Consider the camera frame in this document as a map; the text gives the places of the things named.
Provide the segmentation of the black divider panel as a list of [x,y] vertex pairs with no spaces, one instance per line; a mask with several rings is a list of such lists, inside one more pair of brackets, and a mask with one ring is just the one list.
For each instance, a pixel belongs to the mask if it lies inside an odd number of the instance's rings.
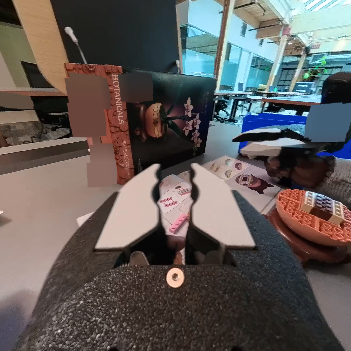
[[175,0],[51,0],[69,63],[177,73]]

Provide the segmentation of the open building instruction booklet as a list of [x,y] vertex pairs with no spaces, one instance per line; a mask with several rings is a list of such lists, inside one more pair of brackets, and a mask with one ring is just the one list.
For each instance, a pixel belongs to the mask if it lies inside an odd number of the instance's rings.
[[[280,190],[280,187],[269,180],[263,169],[229,156],[222,156],[202,167],[226,182],[231,191],[238,191],[259,213],[267,207]],[[193,203],[191,187],[190,171],[179,175],[172,174],[160,181],[160,199],[157,204],[166,235],[186,238]],[[182,213],[189,215],[188,222],[175,234],[170,233],[169,227]]]

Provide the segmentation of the person's left hand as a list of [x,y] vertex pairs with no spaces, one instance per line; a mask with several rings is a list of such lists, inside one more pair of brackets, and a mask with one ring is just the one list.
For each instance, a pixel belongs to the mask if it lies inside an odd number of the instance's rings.
[[176,235],[166,235],[166,244],[169,249],[179,252],[185,248],[186,238]]

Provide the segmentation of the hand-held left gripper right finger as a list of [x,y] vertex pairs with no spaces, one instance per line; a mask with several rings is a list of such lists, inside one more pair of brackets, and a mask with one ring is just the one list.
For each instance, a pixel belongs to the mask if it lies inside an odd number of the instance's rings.
[[191,205],[187,242],[196,251],[254,249],[256,244],[234,193],[223,180],[191,164]]

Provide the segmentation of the person's right hand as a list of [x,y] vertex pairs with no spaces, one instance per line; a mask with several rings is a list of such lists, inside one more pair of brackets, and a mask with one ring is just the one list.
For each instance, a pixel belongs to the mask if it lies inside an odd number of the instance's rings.
[[290,169],[282,169],[277,157],[264,161],[264,166],[270,177],[286,178],[299,187],[309,189],[322,185],[331,174],[328,161],[319,156],[300,158],[297,160],[296,166]]

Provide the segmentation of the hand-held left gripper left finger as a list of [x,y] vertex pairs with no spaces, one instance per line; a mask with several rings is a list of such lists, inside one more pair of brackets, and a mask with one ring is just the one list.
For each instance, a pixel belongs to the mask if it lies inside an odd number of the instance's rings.
[[121,250],[131,247],[161,226],[161,165],[152,164],[129,180],[118,192],[95,250]]

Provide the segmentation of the beige curved panel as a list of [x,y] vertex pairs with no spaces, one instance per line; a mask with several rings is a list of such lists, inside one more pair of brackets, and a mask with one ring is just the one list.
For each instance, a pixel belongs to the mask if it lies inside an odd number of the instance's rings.
[[55,89],[67,95],[65,64],[68,57],[50,0],[12,2],[39,71]]

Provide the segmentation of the dark building set box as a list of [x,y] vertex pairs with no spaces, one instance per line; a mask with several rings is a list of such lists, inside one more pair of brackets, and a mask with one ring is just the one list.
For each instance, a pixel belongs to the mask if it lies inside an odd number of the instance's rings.
[[68,117],[87,139],[88,187],[124,185],[153,164],[205,152],[213,78],[116,65],[65,63]]

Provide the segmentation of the grey desk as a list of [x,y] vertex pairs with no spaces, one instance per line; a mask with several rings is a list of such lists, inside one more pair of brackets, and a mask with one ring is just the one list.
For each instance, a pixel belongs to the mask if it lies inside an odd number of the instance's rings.
[[[162,177],[221,156],[236,158],[241,127],[213,122],[205,154],[162,171]],[[118,186],[87,187],[88,156],[1,175],[1,350],[12,350],[42,285],[78,217],[94,212]],[[350,350],[350,263],[311,262],[306,275],[325,319]]]

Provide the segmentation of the person's right forearm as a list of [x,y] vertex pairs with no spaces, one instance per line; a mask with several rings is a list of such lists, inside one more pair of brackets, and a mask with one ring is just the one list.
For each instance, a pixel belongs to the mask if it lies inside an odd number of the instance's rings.
[[351,160],[333,157],[333,172],[330,176],[330,188],[334,195],[350,196]]

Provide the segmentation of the wooden office desk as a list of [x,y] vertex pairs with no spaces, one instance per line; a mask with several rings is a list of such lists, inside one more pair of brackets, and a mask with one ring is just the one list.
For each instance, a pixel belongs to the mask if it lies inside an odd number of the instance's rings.
[[321,94],[299,94],[286,97],[272,97],[262,98],[263,103],[271,104],[278,106],[285,110],[295,110],[307,112],[310,110],[310,107],[313,105],[318,105],[321,103],[322,95]]

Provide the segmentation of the round orange lego pot build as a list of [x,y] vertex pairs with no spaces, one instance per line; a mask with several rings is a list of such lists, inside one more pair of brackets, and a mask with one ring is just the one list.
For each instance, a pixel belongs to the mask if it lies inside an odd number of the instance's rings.
[[339,226],[325,220],[323,202],[332,199],[318,193],[314,209],[305,213],[299,209],[304,192],[296,189],[279,192],[275,206],[284,224],[310,242],[325,246],[350,246],[351,222]]

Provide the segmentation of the blue plastic bin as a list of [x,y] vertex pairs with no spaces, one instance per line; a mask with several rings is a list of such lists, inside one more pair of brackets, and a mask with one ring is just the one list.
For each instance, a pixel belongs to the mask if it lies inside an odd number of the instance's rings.
[[[243,133],[252,129],[266,127],[280,129],[289,127],[291,129],[292,125],[293,127],[296,127],[298,133],[304,134],[304,126],[306,124],[307,116],[307,113],[303,116],[279,113],[250,113],[243,117],[241,132]],[[346,143],[339,151],[334,153],[320,152],[318,153],[318,156],[335,156],[341,159],[351,159],[351,141]]]

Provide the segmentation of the pink brick plate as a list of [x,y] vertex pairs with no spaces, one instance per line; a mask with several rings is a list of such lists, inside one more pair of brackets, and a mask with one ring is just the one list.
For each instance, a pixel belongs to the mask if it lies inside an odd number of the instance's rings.
[[172,233],[172,234],[175,234],[188,221],[189,221],[189,215],[188,214],[184,214],[184,213],[180,214],[177,217],[177,219],[172,223],[172,225],[169,227],[169,232]]

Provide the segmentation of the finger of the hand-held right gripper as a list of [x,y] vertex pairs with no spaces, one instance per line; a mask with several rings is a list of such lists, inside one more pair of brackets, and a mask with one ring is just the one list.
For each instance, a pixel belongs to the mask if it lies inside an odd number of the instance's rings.
[[250,159],[259,156],[277,157],[282,151],[290,149],[308,149],[313,147],[311,143],[292,138],[279,138],[277,140],[250,141],[240,149],[240,153]]
[[233,142],[261,142],[261,141],[275,141],[278,139],[291,139],[293,144],[305,143],[305,138],[303,135],[289,129],[279,129],[279,128],[262,128],[262,129],[252,129],[242,132],[237,137],[233,138]]

